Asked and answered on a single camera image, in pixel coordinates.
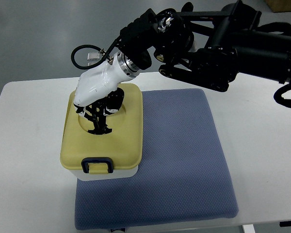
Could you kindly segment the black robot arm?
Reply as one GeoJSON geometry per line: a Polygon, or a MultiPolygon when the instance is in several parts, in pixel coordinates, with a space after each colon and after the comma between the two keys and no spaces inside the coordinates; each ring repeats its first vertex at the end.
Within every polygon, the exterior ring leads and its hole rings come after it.
{"type": "Polygon", "coordinates": [[[148,9],[120,31],[94,66],[111,61],[118,48],[126,61],[145,70],[153,47],[165,77],[225,92],[237,74],[254,75],[279,82],[274,100],[291,108],[291,99],[283,96],[291,91],[291,24],[260,25],[260,17],[240,0],[212,12],[195,12],[190,2],[180,12],[148,9]]]}

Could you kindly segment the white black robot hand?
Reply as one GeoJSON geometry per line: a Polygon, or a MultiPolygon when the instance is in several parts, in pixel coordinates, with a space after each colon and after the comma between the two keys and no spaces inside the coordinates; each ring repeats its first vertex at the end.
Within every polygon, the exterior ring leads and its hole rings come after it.
{"type": "Polygon", "coordinates": [[[77,114],[85,116],[85,107],[115,91],[119,83],[131,81],[140,68],[122,52],[114,54],[113,61],[104,61],[81,74],[73,104],[77,114]]]}

